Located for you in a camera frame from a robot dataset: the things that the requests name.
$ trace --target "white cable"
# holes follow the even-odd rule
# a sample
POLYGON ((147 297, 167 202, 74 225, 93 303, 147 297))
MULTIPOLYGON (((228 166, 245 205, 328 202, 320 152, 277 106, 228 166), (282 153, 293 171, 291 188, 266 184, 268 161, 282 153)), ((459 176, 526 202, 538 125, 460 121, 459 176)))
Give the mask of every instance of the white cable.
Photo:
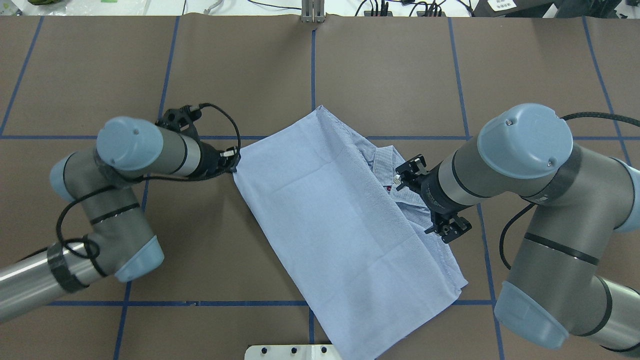
POLYGON ((215 8, 217 8, 220 4, 222 4, 224 2, 224 0, 218 0, 216 1, 215 4, 211 5, 210 7, 206 8, 203 12, 203 14, 205 15, 209 15, 211 13, 211 11, 215 8))

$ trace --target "brown table surface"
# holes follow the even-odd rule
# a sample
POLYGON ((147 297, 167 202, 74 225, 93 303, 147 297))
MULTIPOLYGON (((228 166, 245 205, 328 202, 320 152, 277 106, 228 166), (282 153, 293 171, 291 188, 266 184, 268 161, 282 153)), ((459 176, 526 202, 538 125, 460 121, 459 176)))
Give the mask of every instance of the brown table surface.
MULTIPOLYGON (((54 241, 65 203, 49 170, 91 147, 111 117, 213 102, 251 143, 322 104, 376 145, 435 165, 522 102, 640 118, 639 33, 640 20, 580 18, 3 17, 0 267, 54 241)), ((213 145, 231 144, 219 114, 196 124, 213 145)), ((640 166, 640 129, 570 127, 579 144, 640 166)), ((1 359, 242 359, 250 345, 328 342, 230 176, 136 193, 164 263, 0 325, 1 359)), ((508 274, 499 234, 524 205, 504 194, 464 211, 475 227, 451 246, 469 285, 381 359, 619 358, 576 337, 546 350, 495 321, 508 274)), ((510 232, 509 259, 528 219, 510 232)), ((80 209, 64 231, 90 231, 80 209)), ((638 253, 637 233, 614 235, 599 274, 640 288, 638 253)))

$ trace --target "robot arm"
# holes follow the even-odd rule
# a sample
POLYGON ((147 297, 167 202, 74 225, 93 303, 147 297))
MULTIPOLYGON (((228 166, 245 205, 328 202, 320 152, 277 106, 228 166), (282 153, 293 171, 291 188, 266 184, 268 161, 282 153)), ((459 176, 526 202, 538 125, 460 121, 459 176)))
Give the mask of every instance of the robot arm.
POLYGON ((445 242, 470 228, 457 213, 489 197, 513 192, 538 205, 495 306, 506 327, 547 348, 570 333, 640 357, 640 294, 595 275, 612 232, 639 227, 638 170, 573 143, 565 121, 537 104, 424 167, 422 156, 407 161, 397 183, 420 194, 445 242))
POLYGON ((162 178, 143 177, 150 172, 197 181, 234 171, 240 144, 218 151, 202 143, 193 126, 205 106, 217 108, 201 104, 168 110, 156 125, 113 118, 100 130, 94 148, 75 152, 53 167, 51 184, 70 202, 58 220, 59 241, 0 270, 0 323, 103 277, 115 275, 127 282, 162 263, 164 254, 131 185, 162 178), (93 232, 63 240, 61 221, 75 203, 82 205, 93 232))

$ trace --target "light blue fabric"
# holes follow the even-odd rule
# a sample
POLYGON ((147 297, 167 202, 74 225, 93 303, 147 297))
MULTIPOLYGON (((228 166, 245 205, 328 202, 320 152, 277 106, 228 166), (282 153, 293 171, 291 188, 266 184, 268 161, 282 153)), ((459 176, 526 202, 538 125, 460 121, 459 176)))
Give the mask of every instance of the light blue fabric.
POLYGON ((236 185, 344 360, 373 360, 467 284, 429 212, 388 191, 404 160, 324 107, 242 149, 236 185))

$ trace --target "light blue joint cap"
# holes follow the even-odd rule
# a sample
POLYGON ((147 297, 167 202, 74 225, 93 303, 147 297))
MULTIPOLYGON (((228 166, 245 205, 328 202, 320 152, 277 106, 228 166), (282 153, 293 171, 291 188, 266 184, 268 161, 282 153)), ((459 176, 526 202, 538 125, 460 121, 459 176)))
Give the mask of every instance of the light blue joint cap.
POLYGON ((477 147, 484 162, 502 175, 537 179, 553 174, 571 155, 566 122, 540 104, 514 106, 480 130, 477 147))
POLYGON ((557 350, 569 337, 556 318, 508 281, 502 283, 493 312, 509 330, 541 347, 557 350))
POLYGON ((631 207, 631 213, 624 224, 617 227, 614 231, 616 233, 628 233, 629 231, 640 229, 640 171, 630 167, 624 161, 618 161, 625 166, 625 169, 631 177, 631 182, 634 185, 634 205, 631 207))
POLYGON ((164 260, 162 248, 157 236, 149 240, 131 259, 129 259, 118 271, 115 277, 120 282, 128 282, 149 273, 160 266, 164 260))
POLYGON ((53 191, 55 191, 62 199, 66 201, 72 202, 74 199, 73 196, 67 190, 67 186, 65 185, 65 167, 67 166, 67 161, 73 154, 69 154, 66 158, 60 160, 57 164, 53 165, 51 168, 51 172, 49 172, 49 182, 51 183, 51 187, 53 191))
POLYGON ((100 158, 118 170, 135 171, 151 165, 162 152, 162 133, 149 121, 115 117, 98 133, 100 158))

